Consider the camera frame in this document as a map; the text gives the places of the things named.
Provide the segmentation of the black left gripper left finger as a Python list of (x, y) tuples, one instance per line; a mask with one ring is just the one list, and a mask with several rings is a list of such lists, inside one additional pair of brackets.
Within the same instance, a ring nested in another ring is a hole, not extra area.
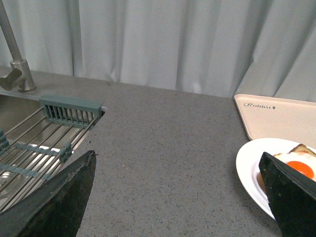
[(0, 214), (2, 237), (74, 237), (91, 193), (96, 153), (88, 151)]

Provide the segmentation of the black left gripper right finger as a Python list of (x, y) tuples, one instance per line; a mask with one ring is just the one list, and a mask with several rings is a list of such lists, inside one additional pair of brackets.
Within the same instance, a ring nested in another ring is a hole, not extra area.
[(269, 207), (283, 237), (316, 235), (316, 182), (263, 152), (260, 173)]

